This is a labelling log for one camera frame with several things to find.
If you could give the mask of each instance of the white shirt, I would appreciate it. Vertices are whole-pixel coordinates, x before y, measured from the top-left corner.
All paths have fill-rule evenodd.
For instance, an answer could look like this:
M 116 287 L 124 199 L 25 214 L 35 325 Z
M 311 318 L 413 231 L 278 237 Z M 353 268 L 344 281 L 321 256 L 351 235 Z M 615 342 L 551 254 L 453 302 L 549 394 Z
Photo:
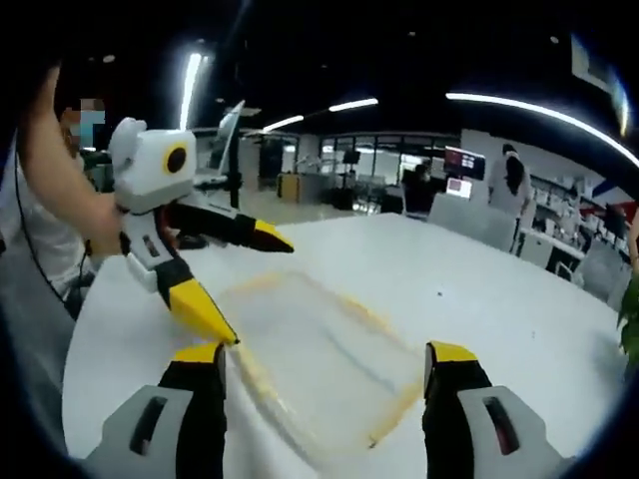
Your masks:
M 490 196 L 489 204 L 493 208 L 497 208 L 515 217 L 521 215 L 521 209 L 523 204 L 528 200 L 532 200 L 532 186 L 530 183 L 530 172 L 524 165 L 523 167 L 523 179 L 517 194 L 514 195 L 508 184 L 506 183 L 506 161 L 508 157 L 504 157 L 492 167 L 490 171 L 490 178 L 488 179 L 488 187 L 492 189 L 492 195 Z
M 76 160 L 82 162 L 79 155 Z M 22 231 L 14 169 L 14 158 L 10 158 L 7 161 L 1 189 L 3 198 L 0 205 L 0 234 L 7 248 L 4 254 L 25 251 L 30 253 Z M 74 229 L 55 218 L 38 202 L 27 185 L 20 165 L 18 191 L 26 229 L 38 262 L 53 286 L 62 293 L 69 282 L 80 273 L 84 242 Z M 88 261 L 85 261 L 84 268 L 89 269 Z

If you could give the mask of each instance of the woman with long hair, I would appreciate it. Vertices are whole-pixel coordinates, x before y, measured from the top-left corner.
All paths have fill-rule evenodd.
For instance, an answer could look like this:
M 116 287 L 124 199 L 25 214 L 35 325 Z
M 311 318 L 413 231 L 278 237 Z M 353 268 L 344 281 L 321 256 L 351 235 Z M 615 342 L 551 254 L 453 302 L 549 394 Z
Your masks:
M 493 167 L 488 181 L 488 203 L 520 218 L 532 200 L 530 174 L 511 145 L 504 145 L 503 161 Z

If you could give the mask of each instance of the fluorescent light strip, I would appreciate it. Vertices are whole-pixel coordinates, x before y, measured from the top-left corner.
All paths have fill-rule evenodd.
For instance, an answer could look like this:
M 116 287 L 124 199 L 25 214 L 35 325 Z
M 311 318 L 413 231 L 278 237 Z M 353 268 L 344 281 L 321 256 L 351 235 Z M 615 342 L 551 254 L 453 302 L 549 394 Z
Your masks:
M 377 105 L 377 98 L 368 98 L 367 100 L 358 100 L 356 102 L 342 103 L 341 105 L 333 105 L 329 108 L 332 112 L 340 112 L 342 110 L 350 110 L 352 108 L 367 107 L 369 105 Z
M 446 98 L 448 100 L 459 100 L 465 102 L 479 102 L 479 103 L 492 103 L 495 105 L 503 105 L 506 107 L 515 107 L 520 108 L 522 110 L 528 110 L 529 112 L 540 113 L 542 115 L 546 115 L 548 117 L 554 118 L 556 120 L 560 120 L 564 123 L 568 123 L 574 127 L 577 127 L 583 130 L 586 133 L 589 133 L 593 137 L 598 138 L 602 142 L 608 144 L 612 148 L 614 148 L 617 152 L 621 153 L 624 157 L 630 160 L 636 167 L 639 168 L 639 159 L 635 157 L 630 150 L 628 150 L 623 145 L 615 142 L 608 135 L 601 133 L 599 130 L 591 127 L 583 123 L 580 120 L 569 117 L 568 115 L 564 115 L 563 113 L 555 112 L 554 110 L 550 110 L 549 108 L 540 107 L 538 105 L 532 105 L 530 103 L 519 102 L 517 100 L 509 100 L 507 98 L 500 97 L 490 97 L 487 95 L 474 95 L 472 93 L 446 93 Z
M 291 123 L 297 123 L 304 119 L 302 115 L 297 115 L 296 117 L 286 118 L 285 120 L 281 120 L 280 122 L 273 123 L 272 125 L 268 125 L 262 129 L 263 133 L 268 133 L 276 128 L 285 127 L 286 125 L 290 125 Z
M 191 108 L 191 98 L 193 97 L 193 90 L 196 85 L 196 76 L 198 69 L 202 63 L 202 55 L 199 53 L 192 53 L 189 58 L 189 65 L 187 66 L 187 74 L 184 79 L 184 95 L 182 97 L 182 108 L 180 110 L 180 130 L 187 129 L 187 122 L 189 121 L 189 110 Z

